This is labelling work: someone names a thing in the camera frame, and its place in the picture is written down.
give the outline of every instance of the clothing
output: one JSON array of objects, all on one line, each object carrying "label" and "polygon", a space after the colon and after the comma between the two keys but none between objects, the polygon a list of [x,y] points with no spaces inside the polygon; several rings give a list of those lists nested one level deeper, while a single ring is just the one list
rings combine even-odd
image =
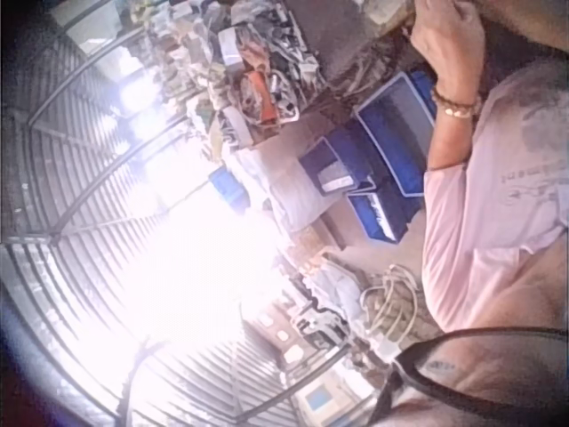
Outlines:
[{"label": "clothing", "polygon": [[490,94],[467,164],[425,174],[423,285],[437,323],[468,327],[569,217],[567,68],[541,63]]}]

